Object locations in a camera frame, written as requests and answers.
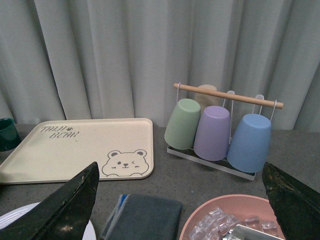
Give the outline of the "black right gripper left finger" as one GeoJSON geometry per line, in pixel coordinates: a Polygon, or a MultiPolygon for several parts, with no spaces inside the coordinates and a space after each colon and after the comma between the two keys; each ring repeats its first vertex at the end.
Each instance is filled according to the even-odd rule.
{"type": "Polygon", "coordinates": [[[89,223],[100,172],[93,162],[0,231],[2,240],[81,240],[89,223]]]}

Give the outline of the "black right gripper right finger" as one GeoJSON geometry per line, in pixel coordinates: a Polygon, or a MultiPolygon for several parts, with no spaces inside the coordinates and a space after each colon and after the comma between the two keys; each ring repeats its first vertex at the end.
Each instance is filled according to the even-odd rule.
{"type": "Polygon", "coordinates": [[[276,221],[287,240],[320,238],[320,194],[266,162],[262,182],[276,221]]]}

